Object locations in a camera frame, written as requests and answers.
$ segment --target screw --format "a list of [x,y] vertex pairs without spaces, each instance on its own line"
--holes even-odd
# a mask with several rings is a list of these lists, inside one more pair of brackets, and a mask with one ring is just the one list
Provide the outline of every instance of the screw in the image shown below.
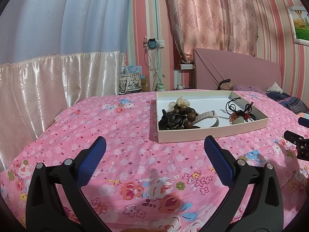
[[266,166],[267,166],[267,168],[270,169],[270,170],[273,169],[273,165],[270,164],[270,163],[267,163]]
[[41,169],[43,167],[43,163],[38,163],[37,164],[37,169]]
[[66,159],[65,161],[64,161],[64,165],[66,165],[66,166],[69,166],[69,165],[71,165],[73,163],[73,160],[72,159]]
[[246,162],[245,162],[243,159],[239,159],[239,160],[237,161],[237,163],[238,163],[238,165],[240,165],[240,166],[244,166],[244,165],[246,164]]

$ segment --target power outlet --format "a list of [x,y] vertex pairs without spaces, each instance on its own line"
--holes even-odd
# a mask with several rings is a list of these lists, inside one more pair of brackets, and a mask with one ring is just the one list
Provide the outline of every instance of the power outlet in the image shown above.
[[164,48],[164,40],[159,40],[160,48]]
[[191,64],[180,64],[180,69],[181,70],[192,70],[193,65],[191,65]]

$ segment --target green grass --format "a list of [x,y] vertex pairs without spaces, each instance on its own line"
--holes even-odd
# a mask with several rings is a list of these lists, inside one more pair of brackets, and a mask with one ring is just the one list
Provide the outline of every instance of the green grass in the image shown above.
[[309,41],[309,29],[295,29],[296,32],[296,38],[298,39],[303,39],[303,40],[308,40]]

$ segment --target curtain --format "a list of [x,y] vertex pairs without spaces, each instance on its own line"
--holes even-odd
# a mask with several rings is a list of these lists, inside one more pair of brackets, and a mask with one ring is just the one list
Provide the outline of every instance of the curtain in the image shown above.
[[252,0],[168,0],[172,34],[183,62],[193,49],[254,55],[257,18]]
[[129,0],[10,0],[0,16],[0,172],[91,96],[117,95]]

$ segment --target striped wallpaper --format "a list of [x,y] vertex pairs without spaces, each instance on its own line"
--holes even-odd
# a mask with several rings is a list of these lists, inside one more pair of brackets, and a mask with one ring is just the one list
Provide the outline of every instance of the striped wallpaper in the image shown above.
[[176,88],[177,84],[192,86],[193,71],[174,70],[173,38],[167,9],[166,0],[130,1],[126,61],[129,65],[143,67],[143,74],[148,77],[152,88],[155,83],[154,73],[149,72],[146,66],[145,60],[147,61],[148,57],[145,57],[143,41],[145,36],[164,40],[164,48],[161,49],[161,71],[165,75],[165,78],[163,78],[165,89],[172,90]]
[[[302,5],[300,0],[253,2],[259,26],[256,56],[280,64],[283,90],[309,105],[309,47],[293,43],[285,8]],[[145,36],[162,39],[165,47],[161,49],[161,70],[165,75],[163,81],[166,90],[172,90],[177,84],[191,86],[192,71],[174,70],[173,39],[166,0],[131,0],[129,9],[127,64],[143,66],[144,75],[153,85],[154,74],[149,72],[145,63],[148,58],[144,55],[143,40]]]
[[281,65],[284,92],[309,105],[309,47],[294,44],[286,6],[300,0],[253,0],[258,19],[257,54]]

